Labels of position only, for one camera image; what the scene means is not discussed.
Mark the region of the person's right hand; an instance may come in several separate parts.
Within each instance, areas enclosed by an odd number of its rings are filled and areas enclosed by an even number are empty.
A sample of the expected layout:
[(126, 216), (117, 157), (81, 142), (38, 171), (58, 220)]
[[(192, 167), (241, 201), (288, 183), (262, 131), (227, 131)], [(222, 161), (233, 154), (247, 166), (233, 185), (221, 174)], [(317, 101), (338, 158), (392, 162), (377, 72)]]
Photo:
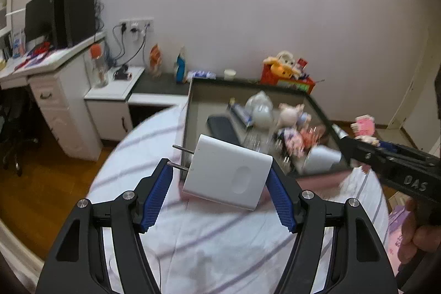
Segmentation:
[(416, 221), (416, 201), (409, 198), (405, 205), (409, 212), (401, 226), (402, 240), (398, 249), (398, 259), (409, 263), (418, 250), (434, 253), (440, 246), (440, 226), (418, 225)]

